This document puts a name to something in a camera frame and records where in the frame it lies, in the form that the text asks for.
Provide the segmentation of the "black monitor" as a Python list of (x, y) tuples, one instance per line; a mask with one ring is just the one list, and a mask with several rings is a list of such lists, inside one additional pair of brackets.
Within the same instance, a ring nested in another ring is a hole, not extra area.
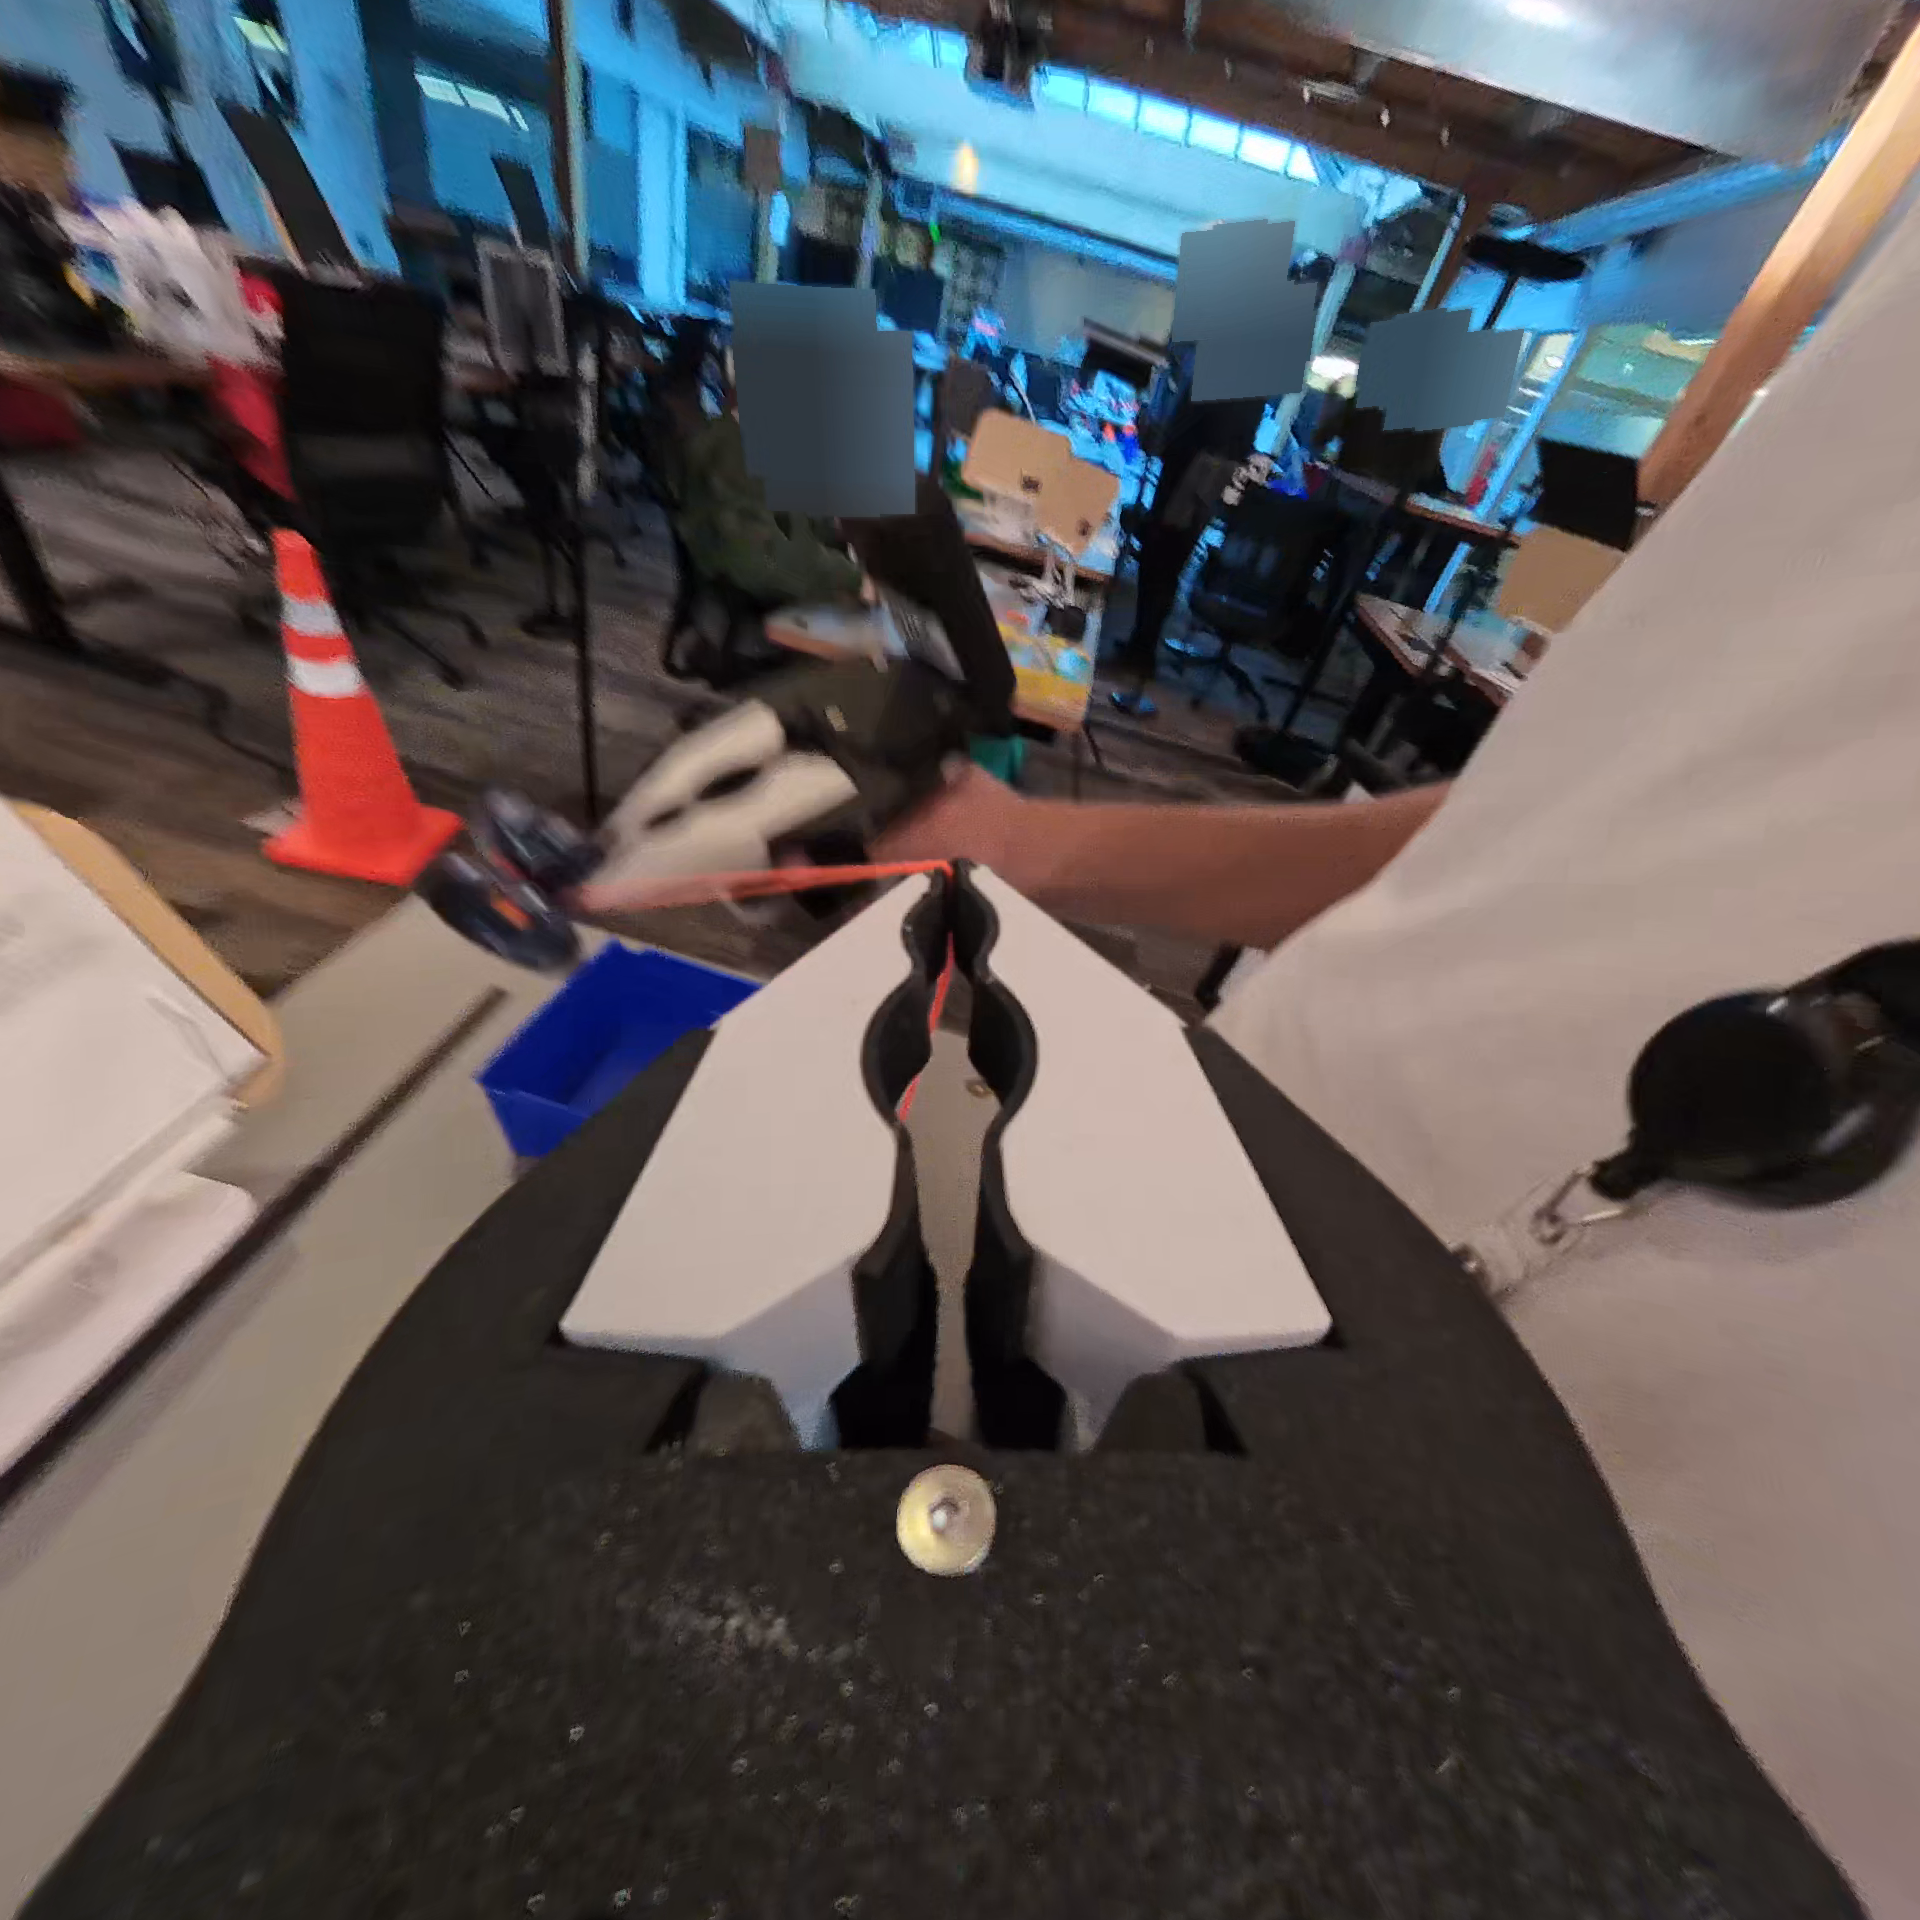
[(1617, 554), (1632, 550), (1640, 523), (1640, 462), (1634, 454), (1537, 438), (1533, 525)]

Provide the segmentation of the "dark blue cord reel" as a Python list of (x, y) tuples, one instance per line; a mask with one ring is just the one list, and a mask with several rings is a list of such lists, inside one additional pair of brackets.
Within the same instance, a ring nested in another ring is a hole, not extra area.
[(493, 785), (458, 842), (414, 880), (412, 895), (468, 945), (526, 972), (563, 975), (583, 957), (570, 905), (605, 857), (597, 831)]

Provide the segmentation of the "black office chair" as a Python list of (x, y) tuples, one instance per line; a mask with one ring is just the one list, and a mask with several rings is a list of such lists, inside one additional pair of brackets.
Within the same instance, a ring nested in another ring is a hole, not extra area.
[(1245, 491), (1223, 511), (1219, 539), (1188, 593), (1192, 707), (1226, 682), (1260, 724), (1271, 719), (1268, 684), (1237, 660), (1237, 650), (1281, 657), (1307, 608), (1327, 525), (1321, 501), (1271, 489)]

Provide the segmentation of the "wooden post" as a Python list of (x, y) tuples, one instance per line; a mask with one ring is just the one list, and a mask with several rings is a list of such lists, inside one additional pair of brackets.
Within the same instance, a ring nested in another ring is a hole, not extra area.
[(1641, 456), (1645, 507), (1666, 511), (1702, 473), (1865, 256), (1916, 169), (1918, 29), (1910, 28)]

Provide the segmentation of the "white cloth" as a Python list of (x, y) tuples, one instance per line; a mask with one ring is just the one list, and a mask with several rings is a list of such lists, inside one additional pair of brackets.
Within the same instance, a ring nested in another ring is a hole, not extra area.
[(257, 340), (221, 231), (173, 208), (83, 203), (62, 215), (83, 275), (125, 316), (133, 340), (188, 366), (255, 360)]

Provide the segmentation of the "person's white shirt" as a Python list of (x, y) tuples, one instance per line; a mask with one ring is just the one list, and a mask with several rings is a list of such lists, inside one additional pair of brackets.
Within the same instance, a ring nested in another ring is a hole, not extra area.
[[(1441, 1239), (1617, 1148), (1671, 1015), (1916, 938), (1916, 345), (1907, 203), (1432, 821), (1213, 1014)], [(1799, 1213), (1654, 1198), (1504, 1303), (1869, 1915), (1916, 1915), (1916, 1284), (1910, 1148)]]

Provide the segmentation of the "wooden table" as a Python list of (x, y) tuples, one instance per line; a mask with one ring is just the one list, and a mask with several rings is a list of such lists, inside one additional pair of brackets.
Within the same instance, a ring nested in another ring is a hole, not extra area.
[(1551, 633), (1526, 620), (1469, 612), (1446, 615), (1362, 592), (1351, 602), (1355, 633), (1415, 688), (1457, 686), (1477, 705), (1506, 707)]

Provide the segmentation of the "white foam sheet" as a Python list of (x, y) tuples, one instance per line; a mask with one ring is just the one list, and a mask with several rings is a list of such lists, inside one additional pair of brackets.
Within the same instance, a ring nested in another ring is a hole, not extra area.
[(254, 1216), (244, 1187), (173, 1172), (3, 1284), (3, 1476), (179, 1305)]

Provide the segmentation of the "black fabric screen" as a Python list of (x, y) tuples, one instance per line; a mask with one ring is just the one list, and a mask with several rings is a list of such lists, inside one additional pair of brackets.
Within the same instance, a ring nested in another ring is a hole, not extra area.
[(300, 533), (323, 563), (429, 539), (448, 509), (438, 300), (401, 280), (283, 271), (280, 438)]

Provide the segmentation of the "blue plastic bin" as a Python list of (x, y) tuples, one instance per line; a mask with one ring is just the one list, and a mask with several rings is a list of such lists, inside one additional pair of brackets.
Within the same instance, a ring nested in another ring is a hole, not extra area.
[(684, 1035), (707, 1029), (758, 987), (737, 972), (611, 942), (515, 1025), (476, 1085), (514, 1160), (542, 1160)]

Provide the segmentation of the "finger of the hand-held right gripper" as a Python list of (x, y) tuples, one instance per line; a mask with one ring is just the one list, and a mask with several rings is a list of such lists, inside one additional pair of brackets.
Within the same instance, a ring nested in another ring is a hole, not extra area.
[(782, 717), (767, 701), (744, 701), (675, 735), (608, 813), (605, 842), (662, 831), (694, 808), (751, 784), (787, 748)]
[(721, 900), (776, 863), (795, 835), (822, 828), (858, 799), (832, 758), (784, 753), (717, 797), (691, 797), (642, 813), (634, 788), (608, 821), (602, 856), (578, 885), (579, 904), (679, 904)]

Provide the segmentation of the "cardboard box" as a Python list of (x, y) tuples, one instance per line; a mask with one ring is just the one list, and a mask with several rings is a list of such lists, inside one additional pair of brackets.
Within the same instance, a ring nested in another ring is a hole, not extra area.
[(1122, 478), (1076, 454), (1068, 435), (1002, 407), (986, 407), (971, 422), (961, 479), (1017, 511), (1026, 533), (1073, 557), (1100, 538), (1122, 491)]
[(1626, 557), (1616, 546), (1533, 525), (1501, 563), (1496, 612), (1533, 631), (1560, 633)]

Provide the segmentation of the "cluttered work table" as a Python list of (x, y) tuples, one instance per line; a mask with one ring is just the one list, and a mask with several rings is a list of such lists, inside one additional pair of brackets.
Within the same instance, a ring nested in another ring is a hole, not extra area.
[(1049, 738), (1084, 731), (1111, 570), (1046, 538), (967, 531), (965, 543), (1011, 660), (1015, 721)]

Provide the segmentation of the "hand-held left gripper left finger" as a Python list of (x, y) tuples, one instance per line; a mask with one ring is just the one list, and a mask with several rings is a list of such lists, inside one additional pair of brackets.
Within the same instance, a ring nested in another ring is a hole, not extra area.
[(810, 1447), (928, 1421), (937, 1285), (899, 1117), (932, 1056), (948, 877), (899, 877), (717, 1020), (557, 1321), (762, 1380)]

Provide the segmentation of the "person's right hand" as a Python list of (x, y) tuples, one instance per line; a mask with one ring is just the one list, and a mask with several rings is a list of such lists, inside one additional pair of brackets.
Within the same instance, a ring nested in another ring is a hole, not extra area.
[(971, 759), (941, 766), (937, 784), (886, 826), (876, 862), (971, 862), (1040, 905), (1068, 904), (1086, 806), (1028, 796)]

